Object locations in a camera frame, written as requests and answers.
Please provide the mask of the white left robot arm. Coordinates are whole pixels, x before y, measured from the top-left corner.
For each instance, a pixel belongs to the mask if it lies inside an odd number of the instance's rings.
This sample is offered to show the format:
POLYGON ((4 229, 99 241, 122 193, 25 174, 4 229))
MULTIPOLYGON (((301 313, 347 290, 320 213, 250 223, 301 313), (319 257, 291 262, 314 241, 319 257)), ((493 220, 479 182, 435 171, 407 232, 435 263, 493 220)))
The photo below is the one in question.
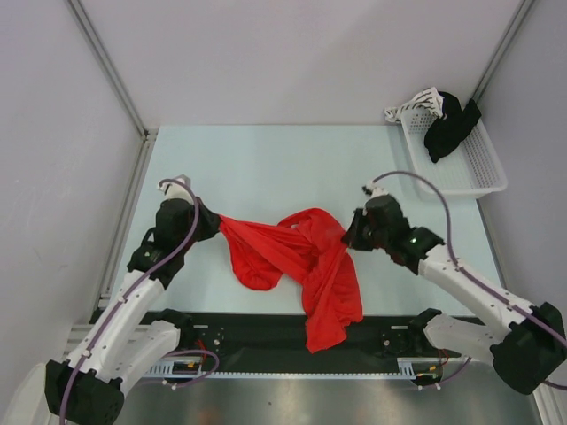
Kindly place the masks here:
POLYGON ((161 203, 116 296, 64 360, 46 365, 44 394, 60 423, 114 423, 126 396, 166 356, 195 357, 199 366, 205 359, 218 359, 198 344, 190 315, 173 309, 158 313, 140 337, 133 335, 183 268, 189 248, 215 236, 219 225, 219 215, 197 197, 172 197, 161 203))

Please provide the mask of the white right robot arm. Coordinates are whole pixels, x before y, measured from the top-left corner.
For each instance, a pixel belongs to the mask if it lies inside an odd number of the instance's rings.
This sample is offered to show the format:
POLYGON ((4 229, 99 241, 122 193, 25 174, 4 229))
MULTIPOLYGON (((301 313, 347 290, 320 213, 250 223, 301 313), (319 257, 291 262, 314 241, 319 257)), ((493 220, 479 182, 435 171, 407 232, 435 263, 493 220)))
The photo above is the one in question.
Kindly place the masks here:
POLYGON ((356 251, 384 250, 395 264, 436 284, 480 319, 474 324, 435 309, 420 313, 408 333, 415 353, 429 355, 437 348, 459 352, 491 365, 524 395, 566 361, 563 317, 556 307, 534 305, 468 270, 447 239, 411 226, 393 196, 372 197, 355 209, 342 240, 356 251))

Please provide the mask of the red tank top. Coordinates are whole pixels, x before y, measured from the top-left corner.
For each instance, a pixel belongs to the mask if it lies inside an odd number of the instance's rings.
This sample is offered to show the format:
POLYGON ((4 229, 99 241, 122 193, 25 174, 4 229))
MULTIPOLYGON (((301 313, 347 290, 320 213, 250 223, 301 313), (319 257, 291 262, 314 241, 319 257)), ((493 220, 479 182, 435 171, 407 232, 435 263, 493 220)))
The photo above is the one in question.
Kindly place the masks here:
POLYGON ((354 262, 341 241, 341 224, 320 208, 296 212, 276 225, 221 216, 232 270, 250 290, 272 290, 283 276, 301 287, 311 353, 346 340, 346 328, 362 320, 354 262))

